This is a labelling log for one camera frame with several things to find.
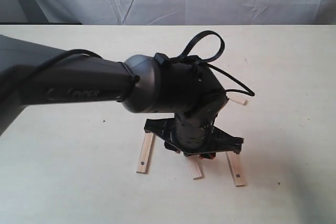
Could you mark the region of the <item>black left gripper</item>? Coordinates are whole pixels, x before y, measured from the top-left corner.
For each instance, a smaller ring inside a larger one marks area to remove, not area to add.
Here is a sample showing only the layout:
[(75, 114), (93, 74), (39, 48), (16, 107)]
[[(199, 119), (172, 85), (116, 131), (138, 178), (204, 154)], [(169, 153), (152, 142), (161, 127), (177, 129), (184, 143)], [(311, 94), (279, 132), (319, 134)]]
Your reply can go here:
[(193, 126), (178, 117), (147, 119), (145, 133), (153, 133), (164, 141), (167, 150), (183, 153), (184, 156), (199, 156), (199, 159), (213, 160), (217, 153), (241, 152), (244, 139), (231, 136), (214, 126), (210, 121), (202, 126)]

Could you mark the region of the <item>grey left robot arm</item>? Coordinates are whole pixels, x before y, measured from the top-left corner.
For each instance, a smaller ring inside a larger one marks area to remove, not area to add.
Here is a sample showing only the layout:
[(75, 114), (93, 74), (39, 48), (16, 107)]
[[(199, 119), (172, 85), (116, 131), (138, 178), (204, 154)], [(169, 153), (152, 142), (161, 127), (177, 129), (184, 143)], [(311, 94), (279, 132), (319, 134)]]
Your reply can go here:
[(148, 119), (144, 126), (168, 150), (207, 159), (218, 152), (239, 154), (244, 140), (214, 125), (228, 102), (212, 65), (225, 44), (208, 59), (191, 55), (212, 34), (197, 34), (174, 58), (156, 53), (124, 62), (1, 36), (1, 131), (30, 105), (116, 101), (132, 113), (172, 113), (172, 118)]

